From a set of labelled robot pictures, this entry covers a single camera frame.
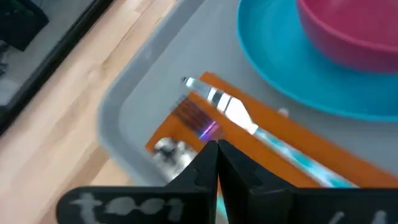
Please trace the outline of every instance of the wooden floor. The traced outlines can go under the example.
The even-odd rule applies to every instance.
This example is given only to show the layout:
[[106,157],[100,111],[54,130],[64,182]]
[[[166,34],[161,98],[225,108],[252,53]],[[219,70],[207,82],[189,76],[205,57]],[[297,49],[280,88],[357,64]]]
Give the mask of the wooden floor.
[[0,223],[56,223],[79,185],[127,185],[96,140],[96,110],[113,79],[176,0],[114,0],[0,139]]

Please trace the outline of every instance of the black object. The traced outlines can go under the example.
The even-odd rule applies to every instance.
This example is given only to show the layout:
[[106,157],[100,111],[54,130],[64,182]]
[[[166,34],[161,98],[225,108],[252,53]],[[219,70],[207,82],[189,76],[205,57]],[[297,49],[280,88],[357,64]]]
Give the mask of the black object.
[[93,0],[7,105],[0,105],[0,134],[5,132],[79,40],[114,0]]
[[19,50],[25,50],[48,22],[43,11],[30,0],[1,0],[0,40]]
[[165,187],[81,187],[57,205],[59,224],[214,223],[220,178],[235,223],[397,223],[397,189],[298,189],[227,141],[210,141]]

